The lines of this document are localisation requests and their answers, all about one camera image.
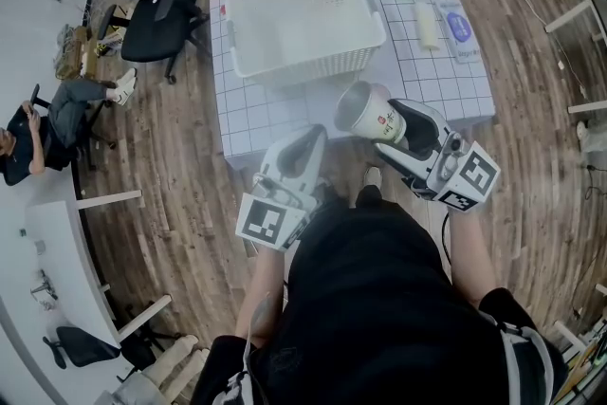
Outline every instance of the grid tablecloth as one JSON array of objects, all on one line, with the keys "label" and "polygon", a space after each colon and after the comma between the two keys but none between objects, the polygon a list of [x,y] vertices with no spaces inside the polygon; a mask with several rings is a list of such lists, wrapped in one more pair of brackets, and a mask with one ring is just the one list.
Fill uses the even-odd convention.
[{"label": "grid tablecloth", "polygon": [[[333,124],[343,84],[309,82],[267,89],[236,76],[221,9],[224,1],[211,0],[210,15],[217,112],[226,160],[236,169],[258,163],[259,155],[273,141],[311,123],[323,124],[329,138],[349,137]],[[439,48],[421,47],[414,3],[436,1],[440,0],[376,0],[388,40],[358,77],[383,84],[392,98],[424,102],[461,129],[490,119],[495,107],[484,64],[455,61],[438,14]],[[460,0],[450,1],[461,4]]]}]

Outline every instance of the table leg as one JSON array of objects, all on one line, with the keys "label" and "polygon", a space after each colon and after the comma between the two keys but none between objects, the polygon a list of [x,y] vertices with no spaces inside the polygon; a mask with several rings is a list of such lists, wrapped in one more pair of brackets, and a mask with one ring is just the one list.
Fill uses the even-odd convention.
[{"label": "table leg", "polygon": [[573,334],[573,332],[571,332],[565,324],[563,324],[561,321],[556,321],[554,323],[554,326],[562,334],[562,336],[566,340],[571,342],[571,345],[574,348],[576,348],[580,353],[583,353],[584,351],[586,351],[586,347],[587,347],[586,343],[584,341],[582,341],[580,338],[578,338],[575,334]]},{"label": "table leg", "polygon": [[569,113],[593,112],[595,110],[604,110],[607,108],[607,100],[593,101],[592,103],[583,103],[581,105],[572,105],[567,107]]},{"label": "table leg", "polygon": [[119,330],[118,336],[119,341],[124,341],[126,338],[131,336],[135,331],[137,331],[140,327],[142,327],[146,322],[151,320],[158,312],[160,312],[164,307],[169,305],[173,299],[170,295],[163,295],[150,305],[147,309],[145,309],[141,314],[136,316],[132,321],[126,324],[122,329]]},{"label": "table leg", "polygon": [[590,6],[592,6],[592,0],[584,0],[584,1],[580,2],[579,4],[577,4],[575,7],[573,7],[572,9],[568,10],[561,17],[552,21],[550,24],[548,24],[543,29],[546,32],[552,32],[553,30],[558,29],[561,26],[567,24],[574,17],[576,17],[577,15],[580,15],[582,12],[584,12]]},{"label": "table leg", "polygon": [[88,199],[79,199],[76,201],[76,207],[79,210],[86,210],[87,208],[93,208],[103,204],[117,203],[118,201],[125,201],[127,199],[134,199],[137,197],[141,197],[141,190],[110,194],[107,196],[89,197]]}]

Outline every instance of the floor plank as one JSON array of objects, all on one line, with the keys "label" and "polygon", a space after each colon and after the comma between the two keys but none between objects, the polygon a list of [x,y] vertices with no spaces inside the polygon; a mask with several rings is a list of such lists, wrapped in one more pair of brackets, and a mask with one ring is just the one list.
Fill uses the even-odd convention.
[{"label": "floor plank", "polygon": [[[129,1],[95,0],[93,17],[110,3]],[[198,5],[206,9],[208,1]],[[602,307],[592,288],[607,276],[607,218],[604,198],[584,199],[589,179],[575,136],[578,119],[566,114],[582,96],[570,70],[558,68],[559,60],[567,62],[555,39],[593,100],[607,96],[605,46],[591,42],[596,26],[589,16],[548,36],[524,0],[462,1],[497,109],[492,122],[469,131],[503,169],[483,209],[487,244],[500,283],[557,339],[555,319],[581,329]],[[530,2],[550,21],[578,0]],[[205,29],[200,36],[208,37]],[[119,57],[103,58],[99,77],[116,78],[126,66]],[[162,63],[138,69],[128,106],[103,112],[99,123],[119,148],[95,151],[100,169],[89,173],[81,164],[80,172],[87,196],[142,189],[143,198],[86,210],[92,245],[118,303],[141,307],[168,292],[174,303],[159,326],[193,333],[208,345],[233,329],[250,275],[249,256],[233,233],[250,172],[235,173],[220,152],[212,66],[204,51],[186,47],[175,66],[175,86],[163,81]],[[340,142],[328,149],[323,171],[353,201],[371,163],[381,164],[368,143]],[[594,180],[607,189],[604,174]],[[438,240],[441,210],[416,200],[391,169],[384,181],[386,198]],[[587,309],[585,318],[574,322],[576,284],[595,258],[575,296],[575,307]]]}]

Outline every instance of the white table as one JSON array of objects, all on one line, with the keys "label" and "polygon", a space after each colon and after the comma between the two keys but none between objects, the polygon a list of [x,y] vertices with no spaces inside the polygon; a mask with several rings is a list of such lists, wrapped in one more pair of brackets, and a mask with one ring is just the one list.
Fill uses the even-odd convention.
[{"label": "white table", "polygon": [[[544,29],[548,33],[553,32],[554,30],[561,28],[565,24],[573,21],[576,17],[588,9],[593,13],[598,24],[598,33],[593,34],[592,40],[595,43],[604,41],[607,45],[607,33],[605,32],[605,21],[607,21],[607,0],[582,0],[579,4],[568,10],[561,17],[548,24]],[[572,105],[567,107],[567,111],[569,113],[592,112],[604,108],[607,108],[607,100]]]},{"label": "white table", "polygon": [[117,329],[88,251],[79,210],[141,197],[141,191],[76,200],[34,202],[26,209],[26,231],[33,241],[44,241],[46,250],[39,256],[40,267],[50,279],[65,318],[91,336],[120,348],[131,335],[171,302],[164,295],[143,313]]},{"label": "white table", "polygon": [[[441,48],[420,47],[414,3],[440,0],[375,1],[381,6],[388,40],[358,74],[360,80],[383,84],[392,98],[426,103],[456,129],[495,115],[484,64],[457,63],[445,44],[442,23],[435,21]],[[211,0],[210,14],[217,112],[230,165],[238,170],[258,163],[273,141],[312,123],[324,125],[330,139],[351,137],[335,128],[333,115],[352,76],[344,76],[343,83],[309,82],[274,90],[238,78],[232,67],[224,2]]]}]

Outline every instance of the hand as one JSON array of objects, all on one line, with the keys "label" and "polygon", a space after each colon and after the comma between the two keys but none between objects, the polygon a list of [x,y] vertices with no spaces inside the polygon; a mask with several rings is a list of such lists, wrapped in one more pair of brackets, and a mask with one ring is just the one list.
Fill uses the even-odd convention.
[{"label": "hand", "polygon": [[32,133],[38,132],[40,130],[40,114],[34,109],[27,113],[29,120],[29,131]]},{"label": "hand", "polygon": [[26,112],[26,114],[34,111],[34,107],[29,100],[25,100],[23,103],[21,103],[21,108],[23,108],[23,111]]}]

